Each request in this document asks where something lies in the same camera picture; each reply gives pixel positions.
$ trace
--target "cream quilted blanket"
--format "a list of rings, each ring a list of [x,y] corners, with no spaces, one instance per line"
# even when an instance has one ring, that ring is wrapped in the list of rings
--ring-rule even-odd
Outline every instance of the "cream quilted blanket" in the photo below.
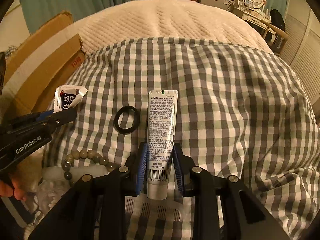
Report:
[[[75,25],[92,53],[122,40],[178,37],[230,42],[272,53],[246,22],[225,10],[188,0],[137,0],[113,6]]]

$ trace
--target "candy wrapper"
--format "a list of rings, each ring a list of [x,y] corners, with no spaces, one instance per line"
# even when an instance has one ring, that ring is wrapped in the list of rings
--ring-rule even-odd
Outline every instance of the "candy wrapper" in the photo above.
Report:
[[[54,95],[53,112],[76,106],[87,93],[87,89],[82,86],[64,85],[56,89]]]

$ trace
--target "hand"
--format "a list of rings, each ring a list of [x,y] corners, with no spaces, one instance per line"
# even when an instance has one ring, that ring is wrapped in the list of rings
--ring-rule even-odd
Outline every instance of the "hand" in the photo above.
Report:
[[[12,195],[14,195],[17,200],[26,201],[26,192],[20,188],[19,179],[15,175],[10,175],[10,178],[13,188],[0,180],[0,196],[11,197]]]

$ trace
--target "bed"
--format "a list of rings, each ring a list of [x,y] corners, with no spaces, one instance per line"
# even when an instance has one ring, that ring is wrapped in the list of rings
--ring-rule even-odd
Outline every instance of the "bed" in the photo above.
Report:
[[[75,125],[58,129],[45,147],[44,167],[61,167],[71,150],[81,149],[124,164],[145,138],[148,90],[175,89],[176,140],[184,154],[215,176],[241,177],[291,239],[308,227],[320,202],[320,130],[296,74],[247,23],[187,0],[140,0],[105,9],[68,31],[79,32],[88,54],[68,84],[88,94]],[[139,129],[126,136],[112,124],[125,105],[141,114]],[[88,165],[94,163],[75,162]],[[132,201],[141,207],[149,200]],[[148,203],[156,214],[158,204]],[[132,209],[127,239],[190,239],[193,204],[179,197],[171,174],[163,205],[175,205],[180,218],[146,221],[141,209]],[[42,217],[38,211],[29,228]]]

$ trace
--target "beaded bracelet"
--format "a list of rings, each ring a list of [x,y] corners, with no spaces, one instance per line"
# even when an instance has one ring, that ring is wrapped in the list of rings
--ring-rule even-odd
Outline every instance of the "beaded bracelet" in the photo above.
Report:
[[[108,157],[101,156],[99,153],[95,152],[94,150],[81,150],[79,151],[72,151],[71,154],[68,154],[65,158],[64,163],[62,164],[62,169],[64,170],[64,178],[66,180],[72,179],[72,174],[70,172],[70,168],[74,166],[74,161],[79,159],[92,159],[94,163],[99,163],[100,165],[104,165],[107,168],[108,172],[113,171],[117,168],[115,163],[109,162]]]

